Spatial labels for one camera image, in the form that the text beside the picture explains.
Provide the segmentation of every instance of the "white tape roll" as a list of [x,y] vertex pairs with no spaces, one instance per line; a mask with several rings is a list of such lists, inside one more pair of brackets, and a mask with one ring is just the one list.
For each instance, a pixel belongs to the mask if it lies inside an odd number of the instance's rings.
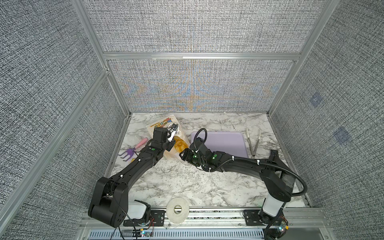
[[[181,212],[175,213],[175,207],[180,206]],[[189,204],[182,197],[175,197],[168,202],[167,205],[167,217],[173,223],[182,223],[187,219],[189,214]]]

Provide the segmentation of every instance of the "marble table surface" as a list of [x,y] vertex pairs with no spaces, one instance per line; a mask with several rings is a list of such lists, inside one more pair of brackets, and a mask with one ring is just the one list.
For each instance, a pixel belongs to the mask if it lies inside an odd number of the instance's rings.
[[[143,138],[150,139],[146,129],[170,113],[134,113],[128,125],[119,154],[134,147]],[[272,131],[266,114],[261,113],[173,113],[190,140],[192,131],[205,127],[207,131],[233,131],[244,135],[250,154],[245,130],[248,127],[252,146],[255,147],[258,130],[262,135],[256,158],[268,158],[270,149],[279,150],[284,156]],[[125,168],[130,161],[116,159],[112,175]],[[165,207],[170,199],[183,197],[190,206],[200,207],[261,207],[267,196],[267,189],[258,178],[235,173],[207,173],[195,166],[184,166],[177,159],[161,159],[146,171],[130,189],[129,201],[141,200],[152,206]],[[286,207],[305,207],[302,197],[293,197]]]

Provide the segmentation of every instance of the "purple tray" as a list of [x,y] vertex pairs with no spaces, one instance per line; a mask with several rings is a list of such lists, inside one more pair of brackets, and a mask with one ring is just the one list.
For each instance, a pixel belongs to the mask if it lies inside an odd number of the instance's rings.
[[[191,142],[193,142],[196,133],[197,131],[192,132]],[[199,134],[200,138],[204,139],[204,136],[205,132]],[[205,145],[212,152],[221,151],[237,157],[248,157],[247,147],[241,132],[208,132]]]

